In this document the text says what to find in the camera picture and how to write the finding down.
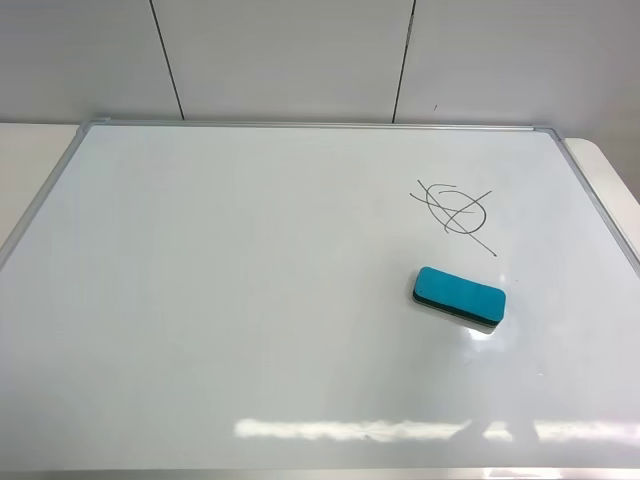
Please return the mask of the white whiteboard with aluminium frame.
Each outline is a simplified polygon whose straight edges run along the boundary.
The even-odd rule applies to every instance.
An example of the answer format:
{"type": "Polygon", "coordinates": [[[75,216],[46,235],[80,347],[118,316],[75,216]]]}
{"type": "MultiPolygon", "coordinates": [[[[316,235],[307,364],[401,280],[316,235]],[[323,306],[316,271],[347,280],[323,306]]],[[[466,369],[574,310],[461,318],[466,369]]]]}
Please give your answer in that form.
{"type": "Polygon", "coordinates": [[[555,131],[78,129],[1,249],[3,477],[449,472],[639,472],[639,257],[555,131]]]}

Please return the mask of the blue whiteboard eraser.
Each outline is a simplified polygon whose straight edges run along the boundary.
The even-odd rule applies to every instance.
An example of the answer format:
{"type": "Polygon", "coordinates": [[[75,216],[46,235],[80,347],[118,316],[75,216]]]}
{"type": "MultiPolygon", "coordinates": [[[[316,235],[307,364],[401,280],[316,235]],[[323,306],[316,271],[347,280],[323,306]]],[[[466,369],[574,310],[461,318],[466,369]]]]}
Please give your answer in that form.
{"type": "Polygon", "coordinates": [[[503,290],[431,267],[419,270],[412,297],[416,303],[491,329],[505,317],[503,290]]]}

